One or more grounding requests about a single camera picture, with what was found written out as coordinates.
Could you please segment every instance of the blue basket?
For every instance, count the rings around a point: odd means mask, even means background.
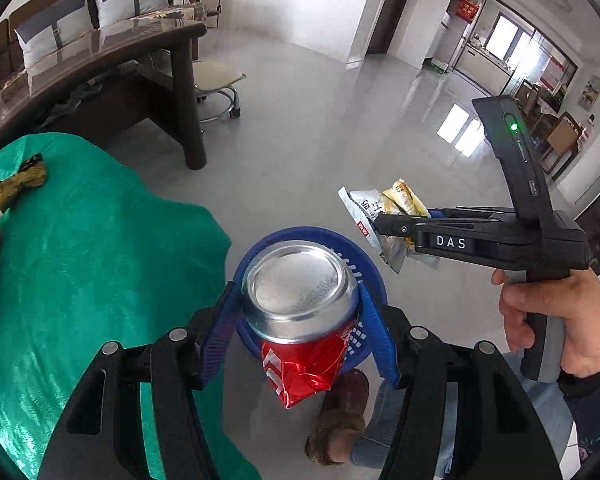
[[[380,276],[380,272],[371,261],[371,258],[366,255],[365,251],[341,234],[321,227],[289,227],[264,237],[255,244],[247,254],[245,254],[240,264],[238,264],[238,268],[234,275],[234,282],[238,286],[242,286],[242,279],[249,263],[251,263],[251,260],[253,260],[260,251],[272,244],[287,240],[307,240],[330,248],[342,258],[359,281],[362,279],[366,280],[373,289],[373,293],[382,304],[387,303],[386,289],[384,288],[382,276]],[[244,319],[244,316],[240,316],[235,329],[244,345],[257,359],[260,359],[262,339],[251,329]],[[366,338],[363,324],[359,321],[358,326],[351,333],[349,346],[340,373],[343,374],[352,368],[355,368],[364,361],[369,354],[371,354],[371,346]]]

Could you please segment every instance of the kitchen counter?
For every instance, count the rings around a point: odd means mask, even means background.
[[[456,70],[492,95],[500,95],[513,74],[503,61],[471,44],[462,51]]]

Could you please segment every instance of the human hand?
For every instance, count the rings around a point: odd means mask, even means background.
[[[497,269],[491,283],[503,285],[498,309],[511,351],[534,344],[527,312],[559,316],[565,326],[562,369],[579,378],[600,371],[600,282],[593,270],[572,270],[563,280],[513,284]]]

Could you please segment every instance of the rolling stool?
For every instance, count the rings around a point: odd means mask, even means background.
[[[211,94],[222,94],[229,99],[229,106],[219,114],[200,119],[201,123],[208,123],[219,119],[225,114],[229,117],[240,117],[240,100],[234,84],[244,79],[244,75],[239,70],[227,66],[217,61],[197,61],[193,63],[193,79],[196,85],[196,98],[198,102],[206,100]]]

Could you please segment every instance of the jeans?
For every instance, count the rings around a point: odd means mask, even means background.
[[[564,455],[573,426],[573,418],[564,402],[560,388],[556,383],[546,384],[531,381],[520,373],[521,357],[508,353],[503,355],[522,387],[533,403],[544,430],[554,448],[558,462]],[[383,381],[376,396],[376,405],[369,425],[351,450],[351,463],[359,466],[382,469],[384,460],[394,438],[398,424],[404,390],[394,390]],[[440,454],[436,476],[444,478],[451,469],[451,459],[456,435],[456,415],[458,412],[458,385],[446,384],[445,420],[442,429]]]

